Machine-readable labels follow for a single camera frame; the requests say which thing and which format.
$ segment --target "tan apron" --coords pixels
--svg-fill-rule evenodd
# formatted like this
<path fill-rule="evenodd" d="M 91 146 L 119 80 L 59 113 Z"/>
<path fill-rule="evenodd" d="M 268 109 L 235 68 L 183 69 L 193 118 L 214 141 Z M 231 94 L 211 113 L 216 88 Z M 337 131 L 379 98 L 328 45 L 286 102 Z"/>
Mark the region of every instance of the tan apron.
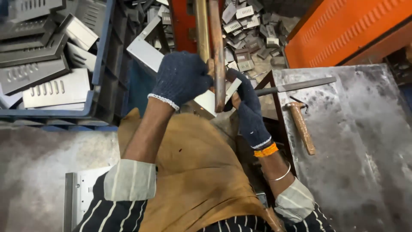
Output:
<path fill-rule="evenodd" d="M 140 121 L 137 108 L 121 121 L 120 154 Z M 267 219 L 235 153 L 206 119 L 193 114 L 174 115 L 156 165 L 156 195 L 147 203 L 139 232 L 195 232 L 240 215 Z"/>

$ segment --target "navy blue glove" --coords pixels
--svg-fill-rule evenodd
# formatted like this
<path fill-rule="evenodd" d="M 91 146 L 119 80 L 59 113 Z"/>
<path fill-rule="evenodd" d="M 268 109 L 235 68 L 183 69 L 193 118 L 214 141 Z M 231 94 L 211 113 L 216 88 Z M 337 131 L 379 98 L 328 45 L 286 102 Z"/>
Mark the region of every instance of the navy blue glove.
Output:
<path fill-rule="evenodd" d="M 208 67 L 198 54 L 173 52 L 163 57 L 156 85 L 147 97 L 155 97 L 178 110 L 213 85 Z"/>
<path fill-rule="evenodd" d="M 237 109 L 240 133 L 253 149 L 259 150 L 260 147 L 272 139 L 272 136 L 266 130 L 265 124 L 263 123 L 259 98 L 250 80 L 248 80 L 245 75 L 234 69 L 229 69 L 227 72 L 227 75 L 229 75 L 229 72 L 234 73 L 234 75 L 242 81 L 242 84 L 240 84 L 237 89 L 239 97 L 242 100 Z"/>

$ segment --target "person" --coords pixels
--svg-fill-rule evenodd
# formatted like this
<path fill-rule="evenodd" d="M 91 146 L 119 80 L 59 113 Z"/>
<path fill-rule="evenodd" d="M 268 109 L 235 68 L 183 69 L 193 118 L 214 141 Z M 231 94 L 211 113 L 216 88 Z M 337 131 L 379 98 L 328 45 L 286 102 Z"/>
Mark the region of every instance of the person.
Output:
<path fill-rule="evenodd" d="M 94 198 L 75 232 L 271 231 L 273 218 L 218 131 L 194 114 L 175 114 L 212 86 L 207 71 L 197 54 L 164 56 L 143 118 L 135 108 L 121 121 L 121 159 L 96 180 Z M 232 104 L 276 198 L 283 230 L 334 231 L 279 154 L 252 85 L 243 74 L 228 72 L 242 81 Z"/>

